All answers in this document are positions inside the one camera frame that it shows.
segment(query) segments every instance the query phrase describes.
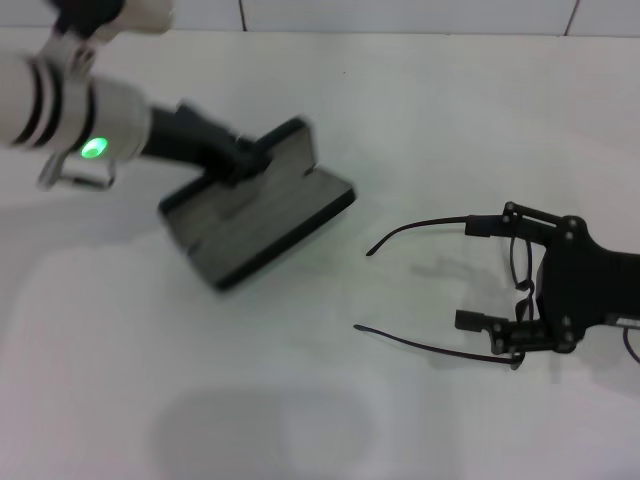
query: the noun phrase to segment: white table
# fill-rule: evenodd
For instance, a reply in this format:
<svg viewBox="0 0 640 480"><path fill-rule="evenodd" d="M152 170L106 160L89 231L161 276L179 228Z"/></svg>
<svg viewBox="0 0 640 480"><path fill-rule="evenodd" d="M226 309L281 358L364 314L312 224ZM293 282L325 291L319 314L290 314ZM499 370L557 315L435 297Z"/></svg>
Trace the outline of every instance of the white table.
<svg viewBox="0 0 640 480"><path fill-rule="evenodd" d="M0 45L45 37L0 30ZM364 257L404 222L514 200L640 252L639 53L579 38L116 40L97 70L158 101L188 97L251 134L304 113L359 200L218 296L155 212L194 172L139 162L109 194L45 194L44 156L2 151L2 478L638 478L640 367L620 330L513 373L351 325L489 353L486 334L455 330L456 308L513 316L504 242L445 229Z"/></svg>

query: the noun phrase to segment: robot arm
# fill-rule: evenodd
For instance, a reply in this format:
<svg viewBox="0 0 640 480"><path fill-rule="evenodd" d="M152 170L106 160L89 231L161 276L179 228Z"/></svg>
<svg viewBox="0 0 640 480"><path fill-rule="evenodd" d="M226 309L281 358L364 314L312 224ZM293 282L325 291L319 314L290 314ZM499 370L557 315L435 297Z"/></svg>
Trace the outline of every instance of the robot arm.
<svg viewBox="0 0 640 480"><path fill-rule="evenodd" d="M253 142L193 109L154 107L132 85L90 75L96 48L124 30L164 32L170 0L52 0L60 17L42 51L31 58L0 52L0 143L52 152L39 185L57 182L105 190L117 167L140 155L204 168L234 184L263 172L266 154ZM108 178L64 171L70 155L104 159Z"/></svg>

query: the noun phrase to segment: black cable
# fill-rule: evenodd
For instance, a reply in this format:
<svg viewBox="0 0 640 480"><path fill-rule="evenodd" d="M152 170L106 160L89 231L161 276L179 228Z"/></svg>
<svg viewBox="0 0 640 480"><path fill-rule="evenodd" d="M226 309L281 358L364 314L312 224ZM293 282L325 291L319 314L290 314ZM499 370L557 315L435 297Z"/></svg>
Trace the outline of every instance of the black cable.
<svg viewBox="0 0 640 480"><path fill-rule="evenodd" d="M436 218L435 220L426 220L424 222L410 223L409 225L405 225L403 227L396 228L394 231L388 233L387 235L385 235L385 237L382 240L380 240L378 243L376 243L375 246L371 250L369 250L367 252L367 257L371 257L371 256L375 255L376 252L378 250L380 250L380 248L385 243L387 243L387 241L391 237L393 237L397 233L404 232L405 230L410 230L412 228L429 227L431 225L449 225L449 224L452 224L452 223L467 223L467 218L468 217Z"/></svg>
<svg viewBox="0 0 640 480"><path fill-rule="evenodd" d="M363 325L354 325L353 328L360 332L374 333L376 335L381 335L383 337L389 338L391 340L395 340L396 342L402 343L404 345L409 345L410 347L419 348L421 350L426 350L428 352L440 353L442 355L449 355L451 357L458 358L466 358L467 360L478 360L480 362L489 362L489 363L501 363L503 365L516 365L522 362L522 358L514 357L514 358L500 358L500 357L489 357L486 355L476 355L474 353L464 353L457 352L455 350L446 350L444 348L438 347L430 347L429 345L423 345L422 343L412 342L410 340L404 340L402 338L394 337L388 333L382 332L380 330L376 330L375 328L365 327Z"/></svg>
<svg viewBox="0 0 640 480"><path fill-rule="evenodd" d="M624 346L627 348L627 352L629 352L629 355L631 355L631 358L633 358L636 362L640 363L640 357L633 350L633 347L631 346L631 343L629 342L629 329L628 328L625 328L624 331L622 332L622 341L624 342Z"/></svg>

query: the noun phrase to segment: green light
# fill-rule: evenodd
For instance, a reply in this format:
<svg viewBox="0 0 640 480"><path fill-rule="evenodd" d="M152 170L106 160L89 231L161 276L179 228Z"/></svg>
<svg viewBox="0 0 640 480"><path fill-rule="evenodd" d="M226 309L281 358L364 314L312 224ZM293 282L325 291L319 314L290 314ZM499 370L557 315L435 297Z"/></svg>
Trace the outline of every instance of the green light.
<svg viewBox="0 0 640 480"><path fill-rule="evenodd" d="M81 155L84 158L96 158L102 155L108 146L109 141L106 138L93 138L82 147Z"/></svg>

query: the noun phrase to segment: eyeglasses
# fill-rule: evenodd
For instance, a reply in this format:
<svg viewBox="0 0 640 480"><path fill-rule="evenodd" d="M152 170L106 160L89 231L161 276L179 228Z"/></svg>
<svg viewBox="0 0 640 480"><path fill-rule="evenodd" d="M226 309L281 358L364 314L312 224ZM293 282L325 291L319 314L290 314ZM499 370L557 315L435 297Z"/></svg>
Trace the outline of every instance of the eyeglasses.
<svg viewBox="0 0 640 480"><path fill-rule="evenodd" d="M397 235L398 233L404 232L406 230L411 230L414 228L420 227L429 227L435 225L451 225L451 224L466 224L468 218L467 217L447 217L447 218L437 218L434 220L426 220L423 222L410 223L408 225L404 225L400 228L396 228L392 232L389 232L385 237L380 240L371 250L367 252L367 257L371 257L375 255L382 246L387 243L392 237ZM524 300L521 300L516 305L516 321L522 322L524 321L525 315L528 313L528 320L533 322L534 316L534 302L533 295L535 293L535 284L533 282L533 251L531 247L530 241L525 241L526 250L527 250L527 273L526 278L522 281L518 280L518 275L516 273L516 266L514 260L514 247L515 247L515 237L511 238L511 244L509 248L509 263L511 267L511 276L513 278L514 286L517 290L521 292L528 291L527 297ZM408 345L411 347L419 348L421 350L426 350L429 352L439 353L442 355L449 355L452 357L458 358L466 358L468 360L477 360L480 362L488 362L488 363L499 363L503 365L510 365L512 369L518 368L522 361L524 360L524 353L513 353L511 358L502 358L502 357L490 357L488 355L476 355L473 353L459 352L455 350L448 350L445 348L433 347L430 345L424 345L422 343L412 342L410 340L405 340L394 335L388 334L386 332L376 330L375 328L366 327L364 325L354 325L353 328L360 332L373 333L376 335L380 335L396 342L402 343L404 345Z"/></svg>

